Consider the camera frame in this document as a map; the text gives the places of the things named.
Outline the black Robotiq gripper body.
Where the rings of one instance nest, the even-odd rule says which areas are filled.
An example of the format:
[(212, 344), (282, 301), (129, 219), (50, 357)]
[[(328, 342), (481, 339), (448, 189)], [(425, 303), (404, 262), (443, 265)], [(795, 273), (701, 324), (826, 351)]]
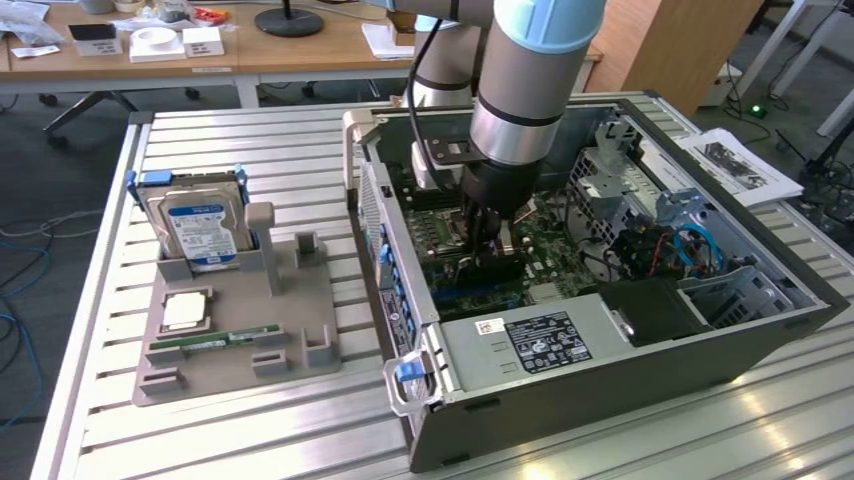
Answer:
[(493, 161), (469, 163), (460, 179), (464, 198), (501, 219), (511, 219), (532, 196), (539, 175), (537, 162), (520, 166)]

